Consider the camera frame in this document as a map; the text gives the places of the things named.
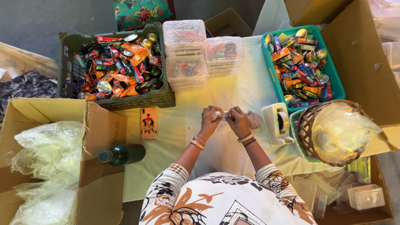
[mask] teal floral cushion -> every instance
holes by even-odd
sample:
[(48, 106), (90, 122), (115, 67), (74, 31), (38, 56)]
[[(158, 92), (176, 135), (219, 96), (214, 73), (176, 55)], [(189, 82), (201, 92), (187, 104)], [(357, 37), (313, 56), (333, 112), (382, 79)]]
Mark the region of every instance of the teal floral cushion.
[(174, 15), (168, 0), (114, 0), (114, 11), (118, 31), (133, 30)]

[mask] woman's right hand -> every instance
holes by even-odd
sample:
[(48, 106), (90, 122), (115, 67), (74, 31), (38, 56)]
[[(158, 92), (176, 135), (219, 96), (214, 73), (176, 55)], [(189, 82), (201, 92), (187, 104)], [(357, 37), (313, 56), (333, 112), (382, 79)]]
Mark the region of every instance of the woman's right hand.
[(231, 108), (227, 113), (226, 120), (233, 132), (239, 139), (243, 139), (251, 134), (249, 120), (239, 106)]

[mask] smartphone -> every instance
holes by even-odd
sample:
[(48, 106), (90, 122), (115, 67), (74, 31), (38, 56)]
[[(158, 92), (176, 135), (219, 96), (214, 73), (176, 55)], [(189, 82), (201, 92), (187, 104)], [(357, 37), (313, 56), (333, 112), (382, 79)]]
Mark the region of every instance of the smartphone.
[(157, 108), (140, 109), (140, 137), (142, 139), (157, 137)]

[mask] bangle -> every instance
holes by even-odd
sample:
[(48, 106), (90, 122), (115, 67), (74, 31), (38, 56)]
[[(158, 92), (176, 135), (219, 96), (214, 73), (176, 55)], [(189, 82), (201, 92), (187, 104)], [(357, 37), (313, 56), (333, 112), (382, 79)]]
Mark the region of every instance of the bangle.
[(201, 150), (205, 150), (205, 148), (203, 147), (203, 146), (201, 146), (201, 144), (199, 144), (199, 143), (197, 143), (196, 141), (194, 141), (194, 140), (190, 140), (190, 143), (192, 143), (192, 144), (194, 144), (194, 145), (196, 145), (197, 147), (199, 147)]
[(203, 141), (203, 139), (199, 138), (198, 136), (194, 136), (193, 139), (196, 139), (196, 140), (200, 141), (203, 146), (206, 145), (206, 143)]
[(253, 133), (251, 133), (249, 136), (247, 136), (247, 137), (245, 137), (245, 138), (243, 138), (243, 139), (238, 139), (238, 142), (239, 142), (239, 143), (242, 143), (242, 142), (247, 141), (248, 139), (250, 139), (250, 138), (252, 138), (252, 137), (254, 137), (254, 134), (253, 134)]
[(254, 141), (256, 141), (256, 139), (254, 139), (254, 140), (250, 141), (249, 143), (247, 143), (247, 144), (243, 145), (243, 147), (246, 147), (246, 146), (248, 146), (249, 144), (253, 143)]

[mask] brown wicker basket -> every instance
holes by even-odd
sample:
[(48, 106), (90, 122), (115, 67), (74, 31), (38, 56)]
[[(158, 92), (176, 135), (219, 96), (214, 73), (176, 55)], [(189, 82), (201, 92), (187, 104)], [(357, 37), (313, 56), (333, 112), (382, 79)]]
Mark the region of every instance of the brown wicker basket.
[[(313, 105), (310, 106), (308, 108), (306, 108), (299, 116), (298, 120), (297, 120), (297, 128), (296, 128), (296, 135), (297, 135), (297, 139), (299, 142), (299, 145), (301, 146), (302, 150), (304, 151), (304, 153), (309, 152), (312, 154), (312, 156), (314, 156), (315, 158), (320, 159), (323, 163), (326, 163), (332, 167), (343, 167), (345, 165), (348, 165), (350, 163), (352, 163), (354, 160), (358, 159), (361, 155), (361, 153), (365, 150), (365, 146), (363, 147), (363, 150), (360, 151), (359, 153), (357, 153), (355, 155), (355, 157), (353, 157), (351, 160), (348, 160), (347, 162), (345, 162), (344, 164), (333, 164), (333, 163), (329, 163), (329, 162), (325, 162), (323, 159), (321, 159), (318, 156), (318, 153), (315, 151), (314, 148), (314, 144), (312, 141), (312, 126), (314, 124), (314, 119), (315, 117), (321, 112), (321, 110), (323, 108), (325, 108), (326, 106), (328, 106), (331, 103), (334, 102), (344, 102), (347, 103), (349, 106), (353, 107), (356, 109), (356, 112), (359, 112), (361, 115), (363, 116), (368, 116), (364, 110), (356, 103), (349, 101), (349, 100), (332, 100), (323, 104), (318, 104), (318, 105)], [(389, 148), (391, 150), (391, 152), (396, 152), (398, 150), (398, 148), (396, 148), (395, 146), (393, 146), (392, 144), (389, 143), (388, 141), (388, 137), (386, 136), (385, 132), (382, 131), (380, 133), (381, 138), (387, 142), (387, 144), (389, 145)]]

